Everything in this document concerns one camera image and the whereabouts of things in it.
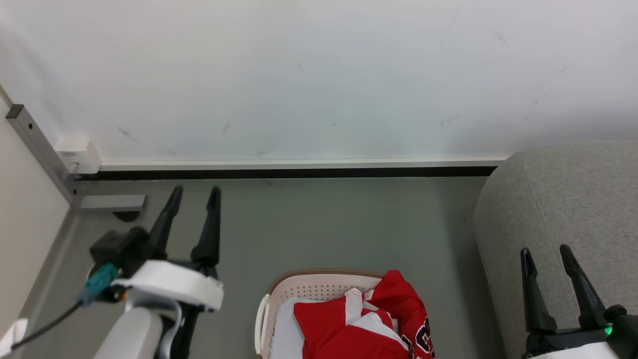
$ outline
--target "metal bracket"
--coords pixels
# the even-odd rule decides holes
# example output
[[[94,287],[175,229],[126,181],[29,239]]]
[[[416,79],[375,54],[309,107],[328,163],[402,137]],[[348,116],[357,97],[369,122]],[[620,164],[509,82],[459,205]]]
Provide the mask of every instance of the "metal bracket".
[[[36,158],[40,166],[48,174],[49,178],[62,193],[64,199],[69,204],[73,204],[77,195],[77,185],[73,177],[57,156],[47,138],[44,136],[38,125],[33,121],[29,111],[24,105],[12,105],[6,115],[13,129],[18,133],[22,142]]]
[[[117,218],[130,222],[137,218],[146,203],[146,195],[82,195],[77,182],[57,156],[38,124],[24,105],[14,104],[7,121],[36,158],[51,181],[69,202],[72,210],[112,211]]]

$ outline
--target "white plastic basket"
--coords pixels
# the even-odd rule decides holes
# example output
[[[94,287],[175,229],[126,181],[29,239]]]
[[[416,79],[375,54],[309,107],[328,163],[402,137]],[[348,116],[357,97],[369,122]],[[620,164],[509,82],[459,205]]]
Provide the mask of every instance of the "white plastic basket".
[[[278,278],[264,296],[255,320],[255,351],[258,359],[269,359],[279,306],[293,297],[331,300],[350,288],[373,289],[383,276],[352,270],[303,270]]]

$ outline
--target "wall mark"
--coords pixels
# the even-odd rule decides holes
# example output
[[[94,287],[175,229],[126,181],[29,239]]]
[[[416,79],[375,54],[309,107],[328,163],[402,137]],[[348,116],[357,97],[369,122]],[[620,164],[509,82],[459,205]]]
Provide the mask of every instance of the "wall mark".
[[[127,139],[139,144],[139,142],[137,142],[137,140],[135,139],[135,137],[133,137],[133,135],[131,135],[131,132],[128,132],[127,130],[118,127],[117,128],[118,131],[120,131]]]
[[[304,70],[304,68],[301,66],[301,64],[300,64],[300,63],[297,63],[297,68],[298,68],[301,72],[303,72],[305,75],[310,76],[310,74],[309,74],[307,71],[305,71],[305,70]]]
[[[157,153],[158,155],[163,155],[163,156],[168,156],[168,157],[177,156],[177,152],[173,151],[168,146],[163,146],[161,148],[156,149],[155,153]]]
[[[443,44],[447,41],[447,38],[450,36],[450,33],[452,32],[452,29],[454,28],[454,24],[456,24],[456,19],[459,18],[460,12],[461,12],[461,8],[456,8],[454,10],[452,21],[450,21],[450,25],[448,25],[447,30],[445,30],[445,35],[443,35],[443,39],[439,43],[439,46],[443,46]]]
[[[453,121],[457,119],[463,119],[463,116],[461,114],[456,114],[455,116],[451,116],[451,115],[446,116],[441,119],[441,122],[439,122],[439,125],[441,127],[445,127],[446,125],[450,125]]]
[[[496,32],[494,33],[494,37],[496,37],[496,39],[503,44],[503,46],[505,47],[509,47],[507,40],[505,39],[505,37],[503,36],[503,34]]]

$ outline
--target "white electrical box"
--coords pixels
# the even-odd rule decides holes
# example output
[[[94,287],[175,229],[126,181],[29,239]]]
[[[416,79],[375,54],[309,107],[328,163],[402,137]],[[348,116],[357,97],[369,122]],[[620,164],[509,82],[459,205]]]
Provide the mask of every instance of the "white electrical box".
[[[69,173],[89,174],[100,170],[100,154],[88,137],[63,137],[57,142],[55,151]]]

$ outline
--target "gray sofa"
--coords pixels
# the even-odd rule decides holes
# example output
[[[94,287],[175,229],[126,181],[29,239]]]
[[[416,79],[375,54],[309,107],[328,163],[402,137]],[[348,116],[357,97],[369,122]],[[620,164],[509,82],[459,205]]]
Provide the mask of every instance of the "gray sofa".
[[[475,234],[508,358],[525,351],[519,252],[529,247],[558,328],[579,310],[558,247],[571,246],[609,307],[638,314],[638,141],[587,142],[517,153],[488,179]]]

